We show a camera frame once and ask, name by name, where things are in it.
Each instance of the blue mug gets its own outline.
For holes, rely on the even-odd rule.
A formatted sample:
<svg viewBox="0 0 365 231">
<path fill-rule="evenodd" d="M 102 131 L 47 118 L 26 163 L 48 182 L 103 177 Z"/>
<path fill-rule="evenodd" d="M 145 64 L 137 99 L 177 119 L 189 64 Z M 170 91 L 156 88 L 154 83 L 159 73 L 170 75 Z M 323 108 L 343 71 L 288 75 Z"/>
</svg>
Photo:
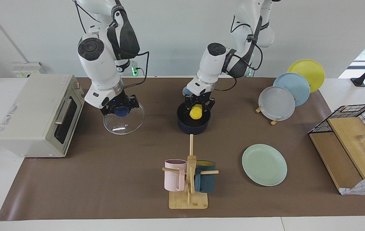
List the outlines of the blue mug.
<svg viewBox="0 0 365 231">
<path fill-rule="evenodd" d="M 215 189 L 215 174 L 201 175 L 202 171 L 215 170 L 215 163 L 207 160 L 197 161 L 195 168 L 195 191 L 203 193 L 211 193 Z"/>
</svg>

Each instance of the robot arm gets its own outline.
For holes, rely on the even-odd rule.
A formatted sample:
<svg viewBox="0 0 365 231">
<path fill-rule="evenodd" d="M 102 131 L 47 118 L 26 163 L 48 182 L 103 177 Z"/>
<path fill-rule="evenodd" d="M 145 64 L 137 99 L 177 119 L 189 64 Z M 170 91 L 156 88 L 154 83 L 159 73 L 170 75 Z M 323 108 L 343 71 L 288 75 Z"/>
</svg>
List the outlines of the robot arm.
<svg viewBox="0 0 365 231">
<path fill-rule="evenodd" d="M 112 26 L 85 34 L 78 44 L 78 57 L 92 81 L 85 101 L 99 108 L 104 115 L 115 113 L 118 107 L 127 107 L 128 110 L 139 107 L 135 95 L 125 94 L 117 71 L 118 64 L 125 69 L 129 59 L 140 51 L 124 7 L 119 0 L 78 0 L 78 3 L 92 13 L 112 17 Z"/>
<path fill-rule="evenodd" d="M 222 44 L 212 43 L 207 46 L 201 58 L 197 76 L 187 84 L 185 104 L 188 110 L 201 104 L 203 111 L 210 110 L 215 103 L 210 98 L 218 75 L 222 72 L 237 79 L 246 76 L 249 71 L 251 55 L 257 44 L 260 30 L 269 25 L 269 10 L 272 0 L 245 0 L 235 11 L 231 26 L 231 35 L 237 45 L 237 50 L 226 48 Z M 273 42 L 273 32 L 268 33 L 263 43 L 268 46 Z"/>
</svg>

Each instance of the white wall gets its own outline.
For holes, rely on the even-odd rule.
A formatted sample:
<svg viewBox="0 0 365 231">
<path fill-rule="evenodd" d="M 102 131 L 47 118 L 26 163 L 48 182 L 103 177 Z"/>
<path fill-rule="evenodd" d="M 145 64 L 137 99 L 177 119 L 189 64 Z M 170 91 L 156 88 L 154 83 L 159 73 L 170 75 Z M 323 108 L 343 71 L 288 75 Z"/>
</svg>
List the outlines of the white wall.
<svg viewBox="0 0 365 231">
<path fill-rule="evenodd" d="M 237 2 L 122 0 L 141 51 L 151 52 L 150 76 L 194 75 L 207 44 L 235 47 L 229 29 Z M 71 0 L 0 0 L 0 25 L 28 61 L 41 62 L 48 73 L 85 76 L 76 54 L 83 32 Z M 326 77 L 337 78 L 365 48 L 365 1 L 283 0 L 274 3 L 271 26 L 276 40 L 263 49 L 257 76 L 278 76 L 310 58 L 324 66 Z M 0 34 L 0 77 L 21 60 Z M 136 60 L 144 67 L 145 57 Z"/>
</svg>

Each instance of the brown tabletop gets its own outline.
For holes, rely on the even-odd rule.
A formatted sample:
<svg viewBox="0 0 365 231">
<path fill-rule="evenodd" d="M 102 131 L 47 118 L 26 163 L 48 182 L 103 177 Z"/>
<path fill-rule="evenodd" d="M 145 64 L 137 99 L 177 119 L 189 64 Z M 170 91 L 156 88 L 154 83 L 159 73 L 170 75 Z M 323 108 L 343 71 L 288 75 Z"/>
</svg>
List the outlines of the brown tabletop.
<svg viewBox="0 0 365 231">
<path fill-rule="evenodd" d="M 140 79 L 125 79 L 125 83 Z M 171 210 L 163 188 L 163 162 L 186 159 L 189 135 L 177 126 L 187 78 L 150 78 L 126 90 L 146 111 L 134 133 L 114 135 L 97 108 L 84 105 L 68 154 L 62 159 L 26 158 L 0 211 L 0 220 L 228 218 L 365 215 L 365 196 L 341 196 L 308 131 L 330 114 L 319 91 L 275 126 L 256 114 L 260 92 L 271 78 L 238 79 L 216 103 L 207 130 L 195 136 L 198 159 L 216 162 L 220 173 L 205 210 Z M 89 79 L 80 79 L 85 91 Z M 226 88 L 232 79 L 221 79 Z M 276 148 L 288 165 L 285 180 L 264 187 L 250 180 L 241 157 L 249 146 Z"/>
</svg>

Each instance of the wooden board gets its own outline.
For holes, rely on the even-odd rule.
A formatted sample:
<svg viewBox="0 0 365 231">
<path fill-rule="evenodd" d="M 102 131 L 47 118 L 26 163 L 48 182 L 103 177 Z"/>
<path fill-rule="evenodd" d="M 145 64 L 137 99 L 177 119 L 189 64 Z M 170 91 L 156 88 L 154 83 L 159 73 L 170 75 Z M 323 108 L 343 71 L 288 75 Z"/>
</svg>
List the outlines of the wooden board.
<svg viewBox="0 0 365 231">
<path fill-rule="evenodd" d="M 359 173 L 365 178 L 365 139 L 360 139 L 365 135 L 365 124 L 358 117 L 335 118 L 328 122 Z"/>
<path fill-rule="evenodd" d="M 208 207 L 208 194 L 195 192 L 191 194 L 191 203 L 188 203 L 188 191 L 169 192 L 170 209 L 206 209 Z"/>
<path fill-rule="evenodd" d="M 309 135 L 336 188 L 353 188 L 362 180 L 355 165 L 334 133 Z"/>
</svg>

